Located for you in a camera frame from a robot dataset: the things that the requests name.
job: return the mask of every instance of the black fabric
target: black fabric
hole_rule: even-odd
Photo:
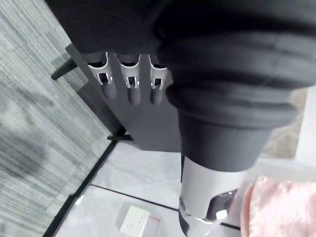
[[[155,52],[152,25],[171,0],[46,0],[80,53]]]

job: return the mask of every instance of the black trim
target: black trim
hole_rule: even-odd
[[[140,198],[140,197],[135,197],[135,196],[132,196],[132,195],[129,195],[129,194],[121,193],[121,192],[118,192],[118,191],[115,191],[115,190],[112,190],[112,189],[108,189],[108,188],[104,188],[104,187],[101,187],[101,186],[98,186],[98,185],[95,185],[95,184],[90,184],[90,186],[94,186],[94,187],[97,187],[97,188],[101,188],[101,189],[104,189],[104,190],[107,190],[107,191],[110,191],[110,192],[113,192],[113,193],[121,194],[121,195],[130,197],[130,198],[135,198],[135,199],[138,199],[138,200],[141,200],[141,201],[144,201],[144,202],[153,204],[153,205],[161,206],[161,207],[167,208],[167,209],[169,209],[169,210],[178,212],[178,209],[177,209],[177,208],[173,208],[173,207],[171,207],[171,206],[166,206],[166,205],[159,204],[159,203],[156,203],[156,202],[153,202],[153,201],[148,201],[148,200],[142,199],[142,198]]]
[[[116,136],[116,135],[111,135],[108,136],[108,140],[111,141],[133,141],[133,138],[131,137],[131,135],[122,135],[122,136]]]
[[[67,217],[76,200],[77,197],[75,197],[74,195],[69,195],[64,205],[61,207],[61,209],[45,231],[43,237],[54,237],[57,234],[60,226],[63,224],[65,218]]]
[[[118,133],[117,136],[122,136],[125,134],[126,130],[122,127]],[[86,176],[82,184],[79,186],[77,191],[74,194],[69,195],[67,200],[65,201],[64,205],[60,208],[59,212],[53,219],[53,221],[50,223],[49,227],[47,228],[46,232],[44,233],[43,237],[54,237],[60,226],[63,224],[65,218],[67,217],[69,211],[71,210],[72,206],[76,202],[76,200],[82,195],[82,193],[86,190],[88,185],[91,183],[93,178],[96,176],[99,169],[103,166],[103,164],[108,159],[110,153],[113,151],[114,147],[116,146],[118,142],[116,140],[113,140],[110,142],[106,150],[103,152],[99,160],[96,162],[94,167],[91,169],[89,174]]]
[[[222,225],[222,226],[225,226],[225,227],[228,227],[228,228],[232,228],[232,229],[235,229],[235,230],[240,231],[240,227],[239,227],[239,226],[234,226],[234,225],[227,224],[227,223],[224,223],[224,222],[222,222],[221,225]]]

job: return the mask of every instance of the gray carpet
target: gray carpet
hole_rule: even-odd
[[[110,133],[79,69],[50,79],[70,40],[42,1],[0,0],[0,28],[0,237],[39,237]]]

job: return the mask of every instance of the robotic arm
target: robotic arm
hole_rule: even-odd
[[[204,236],[229,215],[271,131],[294,119],[290,93],[316,83],[316,3],[149,2],[47,1],[80,52],[112,51],[120,62],[157,55],[171,71],[167,97],[183,154],[179,221],[186,236]]]

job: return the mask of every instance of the black chair leg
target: black chair leg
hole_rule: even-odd
[[[70,58],[51,75],[51,78],[53,80],[57,80],[58,78],[72,71],[76,67],[77,67],[77,64],[74,62],[74,60],[72,60],[72,58]]]

